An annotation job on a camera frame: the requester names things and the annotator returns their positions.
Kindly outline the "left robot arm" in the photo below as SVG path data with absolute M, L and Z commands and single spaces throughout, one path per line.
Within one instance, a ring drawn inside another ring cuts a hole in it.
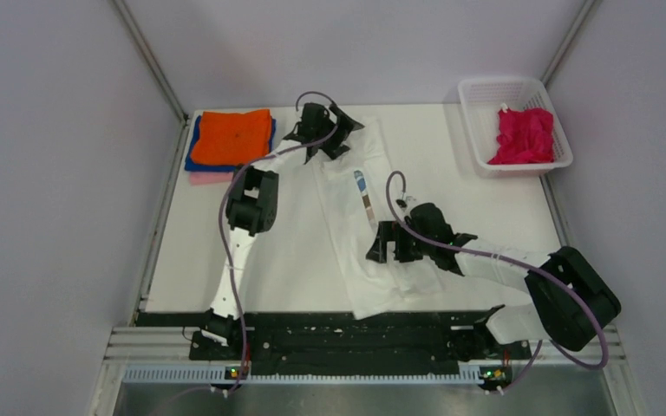
M 275 223 L 280 173 L 285 167 L 311 161 L 318 153 L 331 160 L 342 157 L 349 150 L 347 138 L 362 129 L 363 123 L 337 104 L 308 102 L 292 130 L 269 154 L 236 168 L 219 209 L 225 262 L 208 321 L 200 326 L 200 333 L 221 357 L 238 355 L 246 343 L 241 282 L 258 235 Z

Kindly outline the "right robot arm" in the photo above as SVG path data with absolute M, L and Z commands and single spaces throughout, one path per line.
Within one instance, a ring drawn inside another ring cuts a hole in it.
M 458 276 L 490 280 L 530 296 L 529 303 L 498 307 L 473 334 L 476 350 L 496 357 L 516 341 L 549 339 L 578 352 L 622 310 L 622 304 L 583 254 L 562 246 L 552 253 L 490 244 L 455 232 L 432 203 L 407 209 L 401 223 L 381 221 L 366 254 L 369 261 L 429 259 Z

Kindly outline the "white printed t shirt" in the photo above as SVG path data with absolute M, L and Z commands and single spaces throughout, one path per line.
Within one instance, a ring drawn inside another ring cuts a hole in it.
M 350 149 L 343 156 L 312 160 L 323 217 L 357 319 L 393 311 L 444 289 L 431 263 L 399 263 L 391 255 L 386 263 L 365 258 L 378 223 L 393 217 L 384 195 L 392 169 L 382 125 L 370 116 L 363 124 L 364 129 L 345 140 Z

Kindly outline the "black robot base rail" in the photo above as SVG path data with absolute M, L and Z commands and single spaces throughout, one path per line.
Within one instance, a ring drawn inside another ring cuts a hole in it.
M 456 375 L 478 360 L 524 360 L 527 342 L 500 345 L 487 311 L 393 312 L 357 320 L 343 312 L 246 312 L 243 323 L 202 313 L 141 312 L 139 327 L 193 330 L 192 361 L 239 358 L 248 345 L 257 376 Z

